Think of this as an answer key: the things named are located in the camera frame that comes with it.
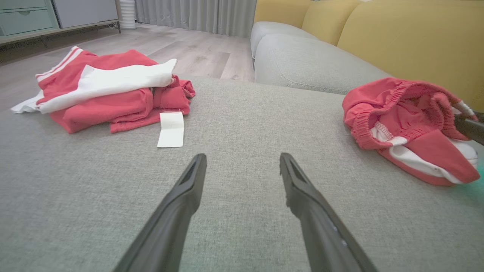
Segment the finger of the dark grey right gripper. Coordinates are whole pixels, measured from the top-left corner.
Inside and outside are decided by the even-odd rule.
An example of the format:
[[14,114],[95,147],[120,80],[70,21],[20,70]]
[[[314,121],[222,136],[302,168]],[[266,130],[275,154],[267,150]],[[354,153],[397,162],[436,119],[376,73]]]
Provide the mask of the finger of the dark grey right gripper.
[[484,146],[484,114],[476,113],[475,115],[477,121],[464,117],[463,114],[455,115],[454,124],[461,134]]

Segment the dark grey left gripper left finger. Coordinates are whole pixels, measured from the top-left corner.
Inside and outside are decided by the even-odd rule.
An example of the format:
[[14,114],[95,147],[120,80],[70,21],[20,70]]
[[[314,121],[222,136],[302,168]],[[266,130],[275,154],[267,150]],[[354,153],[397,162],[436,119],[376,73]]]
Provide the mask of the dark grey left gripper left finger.
[[192,158],[114,271],[178,271],[191,217],[200,206],[206,168],[205,154]]

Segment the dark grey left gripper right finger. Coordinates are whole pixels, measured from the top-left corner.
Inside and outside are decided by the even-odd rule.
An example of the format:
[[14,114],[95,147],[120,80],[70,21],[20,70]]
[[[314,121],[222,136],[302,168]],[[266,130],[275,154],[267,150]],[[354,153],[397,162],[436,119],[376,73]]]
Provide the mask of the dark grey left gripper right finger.
[[294,157],[280,155],[286,204],[299,219],[313,272],[375,272],[356,239],[327,200],[308,179]]

